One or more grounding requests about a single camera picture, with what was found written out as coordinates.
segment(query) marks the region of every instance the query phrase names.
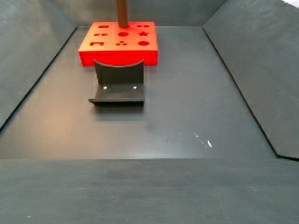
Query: black metal holder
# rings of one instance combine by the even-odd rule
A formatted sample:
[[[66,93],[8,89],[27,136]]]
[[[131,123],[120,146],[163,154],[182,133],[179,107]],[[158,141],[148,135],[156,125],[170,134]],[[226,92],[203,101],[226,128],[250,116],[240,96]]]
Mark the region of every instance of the black metal holder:
[[[144,61],[128,66],[110,66],[95,61],[98,93],[88,101],[102,103],[144,103]]]

